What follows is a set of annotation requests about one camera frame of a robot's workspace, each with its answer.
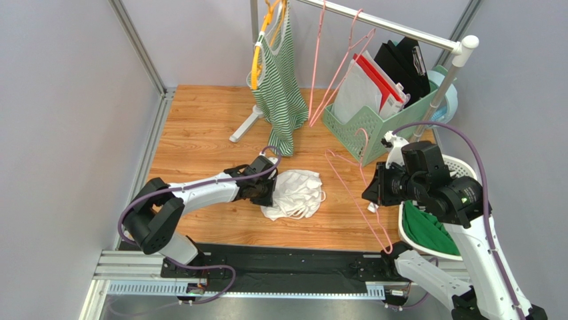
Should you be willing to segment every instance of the pink hanger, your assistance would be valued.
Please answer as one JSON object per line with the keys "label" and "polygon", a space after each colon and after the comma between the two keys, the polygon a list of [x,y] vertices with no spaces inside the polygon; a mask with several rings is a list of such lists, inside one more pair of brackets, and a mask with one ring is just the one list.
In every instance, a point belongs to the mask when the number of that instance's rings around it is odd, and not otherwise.
{"label": "pink hanger", "polygon": [[347,52],[345,53],[345,56],[343,57],[343,60],[341,61],[341,64],[339,65],[339,68],[337,68],[337,71],[335,72],[335,75],[333,76],[333,79],[331,80],[331,83],[329,84],[322,102],[319,104],[319,106],[317,107],[317,109],[315,110],[314,114],[312,115],[312,106],[313,106],[313,88],[315,86],[315,75],[316,75],[316,70],[317,70],[317,56],[318,56],[318,52],[319,52],[319,40],[321,37],[321,27],[323,25],[323,16],[324,16],[324,12],[325,12],[325,0],[323,0],[323,9],[321,10],[321,14],[319,15],[319,28],[317,31],[317,41],[315,44],[315,58],[314,58],[314,62],[313,62],[313,75],[312,75],[312,80],[311,80],[311,90],[310,90],[310,97],[309,97],[309,112],[308,112],[308,119],[310,119],[310,123],[309,126],[313,127],[313,125],[315,124],[317,118],[319,118],[323,112],[322,106],[326,106],[328,105],[328,103],[332,100],[332,98],[335,96],[335,94],[337,93],[337,90],[340,88],[341,84],[343,84],[345,78],[347,77],[347,75],[349,74],[349,72],[351,71],[351,69],[353,68],[354,65],[349,66],[349,68],[347,69],[347,72],[345,73],[345,75],[343,76],[342,80],[339,82],[337,88],[335,88],[335,90],[331,93],[331,95],[329,96],[329,98],[326,100],[325,98],[327,97],[327,94],[329,93],[329,90],[331,89],[331,86],[333,85],[333,83],[335,82],[335,79],[337,78],[337,75],[339,74],[339,71],[341,70],[341,67],[343,66],[343,64],[345,63],[345,61],[347,60],[347,57],[349,56],[349,52],[355,48],[356,46],[358,46],[358,44],[360,44],[364,39],[367,39],[367,42],[365,43],[365,45],[363,46],[361,52],[359,52],[358,56],[360,54],[362,54],[365,49],[367,48],[369,42],[371,41],[371,39],[375,36],[375,32],[376,29],[372,29],[369,31],[368,34],[366,34],[366,36],[362,37],[360,40],[358,40],[354,45],[351,44],[352,38],[353,38],[353,28],[355,26],[355,22],[357,21],[357,17],[359,16],[359,14],[361,12],[363,12],[362,9],[358,10],[357,14],[355,14],[355,17],[353,18],[353,22],[351,22],[351,31],[349,33],[349,46],[347,48]]}
{"label": "pink hanger", "polygon": [[327,154],[331,153],[331,155],[333,157],[337,157],[340,159],[345,160],[346,162],[352,164],[352,165],[359,165],[359,172],[361,173],[361,178],[363,178],[363,182],[365,184],[365,186],[367,186],[367,180],[365,179],[365,175],[363,174],[363,156],[365,155],[365,152],[367,150],[367,146],[369,144],[369,135],[367,134],[366,130],[364,130],[363,128],[359,128],[357,130],[357,132],[355,132],[355,135],[357,135],[359,132],[363,132],[365,134],[365,147],[363,148],[363,152],[361,154],[361,157],[359,158],[359,162],[355,163],[352,162],[340,155],[336,155],[332,150],[326,150],[325,151],[325,159],[327,160],[327,162],[329,163],[329,165],[331,166],[331,168],[333,169],[333,172],[335,172],[336,176],[339,178],[339,180],[341,181],[341,183],[343,184],[343,186],[345,187],[345,190],[347,190],[348,194],[351,196],[351,198],[353,199],[353,202],[355,202],[355,205],[357,206],[359,212],[361,213],[361,215],[363,216],[363,219],[365,220],[365,222],[367,223],[367,225],[369,226],[369,229],[371,230],[371,232],[373,233],[373,235],[375,236],[376,240],[379,242],[379,244],[381,245],[381,247],[383,248],[383,250],[385,250],[385,252],[387,254],[390,254],[393,252],[393,243],[391,241],[391,238],[389,237],[389,234],[386,230],[386,228],[383,226],[383,224],[381,223],[381,220],[379,218],[379,210],[377,208],[375,214],[377,215],[377,223],[379,224],[379,226],[381,227],[381,229],[383,230],[385,236],[387,237],[387,242],[388,242],[388,246],[385,247],[385,245],[383,244],[383,242],[381,241],[381,239],[379,238],[379,236],[377,235],[377,233],[375,232],[374,228],[371,226],[371,223],[369,222],[369,220],[367,219],[367,217],[365,216],[363,210],[361,209],[361,207],[359,206],[356,198],[353,196],[353,194],[351,193],[351,190],[349,190],[349,188],[347,187],[347,184],[345,184],[344,180],[341,178],[341,176],[339,175],[339,173],[337,172],[337,170],[335,170],[335,167],[333,166],[333,164],[331,163],[331,160],[328,158]]}

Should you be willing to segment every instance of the green storage bin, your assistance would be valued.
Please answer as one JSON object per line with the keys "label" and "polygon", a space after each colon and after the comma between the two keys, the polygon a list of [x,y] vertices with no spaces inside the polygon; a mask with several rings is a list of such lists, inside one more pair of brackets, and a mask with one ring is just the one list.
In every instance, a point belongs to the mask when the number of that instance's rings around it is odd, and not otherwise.
{"label": "green storage bin", "polygon": [[[436,66],[433,70],[447,75],[447,70],[442,66]],[[342,124],[333,115],[331,111],[332,104],[327,106],[323,112],[323,123],[356,160],[361,158],[361,153],[365,147],[365,135],[360,133],[355,136],[355,132],[357,132],[359,128],[363,128],[367,131],[369,135],[369,146],[362,159],[362,163],[365,166],[387,152],[387,149],[381,143],[381,139],[388,131],[392,131],[410,122],[422,120],[437,91],[437,86],[432,82],[430,82],[430,88],[431,92],[428,95],[388,119],[380,118],[370,107],[363,106],[353,118],[346,124]],[[412,136],[415,129],[415,127],[406,128],[397,135],[408,139]]]}

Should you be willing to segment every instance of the wooden tabletop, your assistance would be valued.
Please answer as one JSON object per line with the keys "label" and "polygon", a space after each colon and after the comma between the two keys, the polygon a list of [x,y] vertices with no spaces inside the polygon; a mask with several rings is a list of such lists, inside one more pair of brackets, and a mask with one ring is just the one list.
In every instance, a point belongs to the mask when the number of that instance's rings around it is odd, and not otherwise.
{"label": "wooden tabletop", "polygon": [[[303,90],[303,94],[307,98],[309,90]],[[323,90],[316,90],[314,105],[319,104],[322,96]],[[246,87],[179,86],[149,178],[160,177],[166,183],[188,182],[250,164],[268,143],[271,125],[258,121],[238,143],[230,142],[229,136],[251,114],[254,104]],[[425,139],[433,141],[432,133],[426,132]],[[248,201],[236,201],[194,211],[180,220],[177,230],[197,242],[380,251],[381,245],[324,157],[325,150],[330,149],[353,160],[349,152],[321,120],[313,127],[305,124],[296,130],[294,144],[294,156],[282,160],[279,172],[306,169],[320,173],[327,199],[314,216],[272,221],[264,217],[260,207]],[[333,163],[386,245],[386,236],[378,227],[376,215],[366,210],[369,202],[361,199],[366,185],[358,167],[339,159]],[[363,170],[370,181],[374,162]],[[397,215],[398,207],[379,210],[380,220],[392,242],[399,240]]]}

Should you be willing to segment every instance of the white container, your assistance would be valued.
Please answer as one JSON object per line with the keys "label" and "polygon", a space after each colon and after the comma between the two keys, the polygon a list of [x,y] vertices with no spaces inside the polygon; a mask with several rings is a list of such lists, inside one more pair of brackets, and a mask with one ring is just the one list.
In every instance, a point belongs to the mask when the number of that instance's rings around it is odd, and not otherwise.
{"label": "white container", "polygon": [[[475,180],[477,180],[477,175],[475,174],[473,168],[471,168],[467,163],[463,162],[460,159],[450,157],[448,155],[443,155],[443,158],[444,158],[444,163],[449,167],[449,170],[457,172],[457,177],[468,176],[468,177],[472,177]],[[422,247],[421,245],[412,241],[412,239],[410,239],[404,231],[403,224],[402,224],[403,214],[404,214],[404,203],[401,203],[401,205],[399,206],[399,227],[398,227],[398,230],[399,230],[399,236],[400,236],[402,241],[411,245],[412,248],[414,248],[418,251],[422,251],[422,252],[424,252],[428,255],[434,255],[436,257],[440,257],[440,258],[444,258],[444,259],[450,259],[450,260],[454,260],[454,261],[462,261],[462,258],[458,255],[449,255],[447,253],[434,251],[432,249]]]}

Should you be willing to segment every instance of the clothing rack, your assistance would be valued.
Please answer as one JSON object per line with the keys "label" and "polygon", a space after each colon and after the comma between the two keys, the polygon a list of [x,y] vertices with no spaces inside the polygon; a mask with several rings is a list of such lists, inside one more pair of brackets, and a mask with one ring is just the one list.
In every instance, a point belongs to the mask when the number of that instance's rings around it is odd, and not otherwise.
{"label": "clothing rack", "polygon": [[[323,0],[297,0],[298,2],[306,3],[308,5],[312,5],[314,7],[323,8]],[[256,42],[258,36],[258,2],[257,0],[251,0],[251,18],[252,18],[252,30],[253,30],[253,42]],[[325,2],[325,10],[330,11],[345,17],[355,18],[357,14],[357,10],[338,5],[336,3],[332,3],[329,1]],[[367,13],[360,13],[357,16],[357,20],[374,27],[378,27],[384,30],[392,31],[394,33],[403,35],[405,37],[409,37],[420,42],[428,43],[440,49],[446,50],[450,52],[450,54],[454,55],[451,66],[448,70],[448,74],[444,78],[442,84],[438,88],[438,91],[432,98],[432,102],[430,102],[430,108],[424,115],[423,120],[430,120],[436,112],[436,109],[440,106],[440,103],[444,99],[448,88],[452,84],[457,72],[465,65],[469,56],[472,54],[473,50],[477,48],[479,45],[479,40],[474,35],[468,35],[462,39],[462,41],[451,41],[442,37],[438,37],[436,35],[432,35],[430,33],[422,32],[420,30],[416,30],[410,27],[406,27],[404,25],[400,25],[398,23],[394,23],[382,18],[375,17],[373,15]],[[230,140],[232,142],[238,142],[240,138],[254,125],[256,120],[260,119],[262,116],[258,115],[258,108],[254,109],[256,106],[253,107],[253,114],[240,126],[240,128],[231,136]],[[413,136],[410,138],[410,142],[420,140],[422,133],[424,132],[425,126],[420,125],[414,131]]]}

